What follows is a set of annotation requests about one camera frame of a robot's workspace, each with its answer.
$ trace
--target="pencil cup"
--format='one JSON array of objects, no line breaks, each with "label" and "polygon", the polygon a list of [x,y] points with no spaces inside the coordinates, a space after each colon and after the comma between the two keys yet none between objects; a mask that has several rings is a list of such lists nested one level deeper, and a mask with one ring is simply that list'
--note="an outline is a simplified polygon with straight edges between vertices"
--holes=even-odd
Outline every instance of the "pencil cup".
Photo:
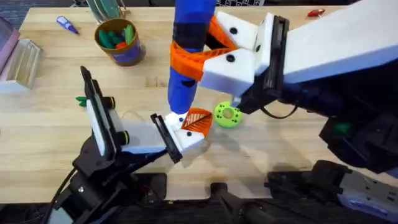
[{"label": "pencil cup", "polygon": [[[105,32],[113,31],[117,34],[122,34],[124,28],[131,25],[133,28],[133,38],[130,44],[121,49],[110,49],[103,47],[100,42],[99,31],[104,30]],[[99,47],[118,65],[120,66],[131,66],[139,63],[145,56],[145,47],[141,44],[138,36],[137,29],[134,24],[125,19],[111,19],[103,22],[95,30],[95,42]]]}]

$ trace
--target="blue object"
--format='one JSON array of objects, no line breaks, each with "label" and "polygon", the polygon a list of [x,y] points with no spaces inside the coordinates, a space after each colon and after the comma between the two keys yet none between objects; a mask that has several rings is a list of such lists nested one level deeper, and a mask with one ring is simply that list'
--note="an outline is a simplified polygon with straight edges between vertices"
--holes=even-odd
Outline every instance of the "blue object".
[{"label": "blue object", "polygon": [[[208,24],[213,17],[216,0],[176,0],[173,40],[189,52],[201,52],[205,46]],[[188,112],[198,83],[170,68],[168,100],[177,114]]]},{"label": "blue object", "polygon": [[73,25],[65,18],[65,16],[58,16],[57,22],[65,29],[74,32],[75,34],[79,34],[77,30],[73,27]]}]

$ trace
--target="wooden tabletop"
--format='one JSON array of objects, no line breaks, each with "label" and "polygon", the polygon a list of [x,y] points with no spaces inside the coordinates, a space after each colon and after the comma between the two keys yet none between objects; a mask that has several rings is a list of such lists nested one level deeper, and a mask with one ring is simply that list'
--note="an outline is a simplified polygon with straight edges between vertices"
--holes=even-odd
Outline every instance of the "wooden tabletop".
[{"label": "wooden tabletop", "polygon": [[[290,20],[294,29],[312,19],[316,7],[223,7],[258,24],[266,12]],[[326,14],[340,7],[326,7]],[[152,113],[166,115],[172,7],[131,8],[129,19],[146,45],[145,59],[134,67],[116,66],[95,44],[96,21],[88,8],[32,8],[21,27],[22,38],[43,48],[33,90],[0,95],[0,203],[48,202],[91,134],[88,117],[74,99],[84,95],[80,65],[86,66],[105,95],[114,96],[120,116],[150,121]],[[63,15],[80,36],[55,20]],[[194,106],[212,110],[229,96],[199,88]],[[292,107],[273,103],[275,114]],[[205,198],[212,182],[227,182],[239,197],[266,197],[262,186],[272,170],[310,170],[319,159],[339,162],[318,137],[326,119],[298,110],[279,121],[261,112],[245,115],[236,129],[214,124],[206,144],[174,165],[168,156],[140,172],[165,172],[169,199]],[[362,170],[372,177],[376,175]],[[398,185],[386,174],[376,177]]]}]

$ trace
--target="black cable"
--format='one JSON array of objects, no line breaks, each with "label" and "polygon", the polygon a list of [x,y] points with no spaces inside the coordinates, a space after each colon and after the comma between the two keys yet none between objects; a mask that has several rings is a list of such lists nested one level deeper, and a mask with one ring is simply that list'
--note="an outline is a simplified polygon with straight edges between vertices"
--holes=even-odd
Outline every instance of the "black cable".
[{"label": "black cable", "polygon": [[266,115],[270,116],[271,118],[275,118],[275,119],[285,119],[288,118],[290,115],[294,114],[297,111],[297,108],[299,108],[298,106],[294,106],[294,109],[286,116],[276,116],[273,115],[272,113],[270,113],[269,111],[267,111],[267,109],[265,109],[264,107],[260,108],[260,110],[265,113]]},{"label": "black cable", "polygon": [[52,211],[52,207],[55,204],[55,199],[61,194],[61,191],[63,190],[63,188],[65,187],[65,185],[67,184],[67,182],[71,179],[72,175],[75,173],[76,168],[73,168],[69,174],[67,175],[67,177],[65,178],[65,180],[63,180],[62,184],[60,185],[60,187],[58,188],[57,192],[55,193],[54,197],[52,198],[50,205],[44,215],[44,218],[42,220],[42,224],[47,224],[47,222],[49,221],[50,218],[50,214]]}]

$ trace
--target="green marker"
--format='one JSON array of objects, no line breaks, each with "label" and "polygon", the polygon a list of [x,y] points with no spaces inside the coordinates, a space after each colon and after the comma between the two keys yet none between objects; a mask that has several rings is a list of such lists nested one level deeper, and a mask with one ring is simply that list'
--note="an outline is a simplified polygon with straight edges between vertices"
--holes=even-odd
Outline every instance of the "green marker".
[{"label": "green marker", "polygon": [[103,47],[108,48],[108,49],[114,49],[114,45],[112,44],[112,41],[109,39],[108,35],[106,34],[106,32],[104,30],[98,31],[98,38],[99,38],[99,42],[101,43],[101,45]]},{"label": "green marker", "polygon": [[127,45],[132,43],[133,37],[134,37],[134,30],[132,28],[132,25],[127,25],[127,27],[124,28],[124,38],[126,39]]}]

